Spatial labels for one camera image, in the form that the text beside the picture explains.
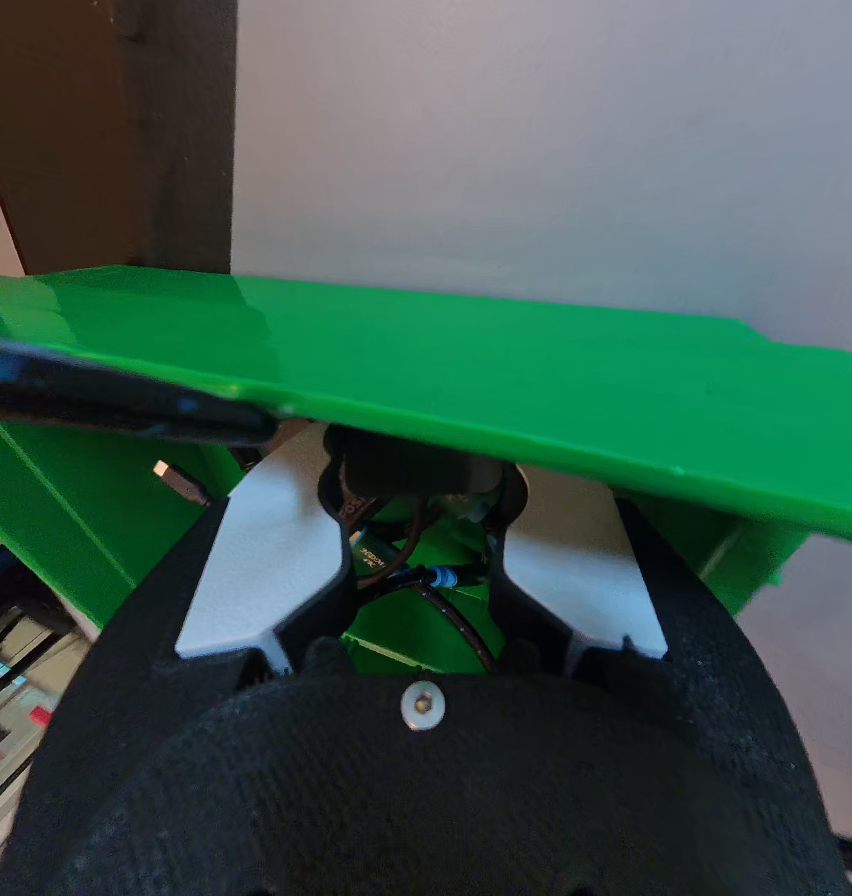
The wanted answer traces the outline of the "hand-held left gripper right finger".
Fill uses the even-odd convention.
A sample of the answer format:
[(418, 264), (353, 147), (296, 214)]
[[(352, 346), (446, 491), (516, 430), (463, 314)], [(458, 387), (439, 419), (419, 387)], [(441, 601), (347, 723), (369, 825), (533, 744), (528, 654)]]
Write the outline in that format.
[(611, 488), (505, 467), (493, 517), (488, 610), (541, 670), (572, 675), (589, 650), (659, 661), (668, 644)]

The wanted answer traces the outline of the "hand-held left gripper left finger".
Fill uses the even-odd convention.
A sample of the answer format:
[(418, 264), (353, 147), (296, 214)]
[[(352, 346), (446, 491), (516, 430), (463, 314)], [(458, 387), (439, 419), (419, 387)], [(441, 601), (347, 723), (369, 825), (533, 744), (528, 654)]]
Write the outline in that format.
[(326, 432), (302, 429), (231, 491), (176, 638), (181, 659), (254, 649), (294, 673), (308, 644), (349, 625), (349, 536), (331, 507)]

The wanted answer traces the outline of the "black HDMI cable green plug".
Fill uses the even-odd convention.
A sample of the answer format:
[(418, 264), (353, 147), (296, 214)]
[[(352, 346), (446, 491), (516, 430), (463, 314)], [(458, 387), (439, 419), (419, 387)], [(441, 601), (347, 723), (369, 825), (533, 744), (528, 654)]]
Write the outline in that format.
[[(133, 375), (17, 342), (0, 340), (0, 421), (62, 425), (117, 434), (131, 434), (170, 442), (212, 443), (252, 449), (277, 432), (270, 414), (245, 402)], [(367, 576), (355, 574), (351, 534), (355, 522), (369, 512), (370, 503), (342, 517), (352, 562), (353, 609), (349, 625), (367, 603), (410, 588), (424, 589), (432, 603), (447, 613), (454, 609), (437, 587), (485, 578), (478, 564), (457, 574), (450, 566), (408, 566), (410, 554), (435, 516), (433, 497), (415, 497), (413, 519), (402, 549), (382, 569)]]

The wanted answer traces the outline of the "green plastic bin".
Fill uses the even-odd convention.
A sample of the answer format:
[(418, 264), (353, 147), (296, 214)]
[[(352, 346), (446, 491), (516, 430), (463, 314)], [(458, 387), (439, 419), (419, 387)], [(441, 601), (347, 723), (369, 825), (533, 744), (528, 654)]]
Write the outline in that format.
[[(90, 620), (203, 523), (170, 656), (231, 491), (312, 424), (852, 542), (852, 352), (735, 320), (110, 265), (0, 276), (0, 340), (277, 421), (252, 449), (0, 421), (0, 541)], [(211, 506), (164, 485), (158, 460)]]

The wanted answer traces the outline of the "dark vertical post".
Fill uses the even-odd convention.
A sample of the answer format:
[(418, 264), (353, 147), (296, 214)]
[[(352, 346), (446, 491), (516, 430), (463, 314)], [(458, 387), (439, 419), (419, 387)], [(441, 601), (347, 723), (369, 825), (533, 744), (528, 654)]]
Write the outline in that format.
[(116, 1), (144, 266), (230, 272), (239, 2)]

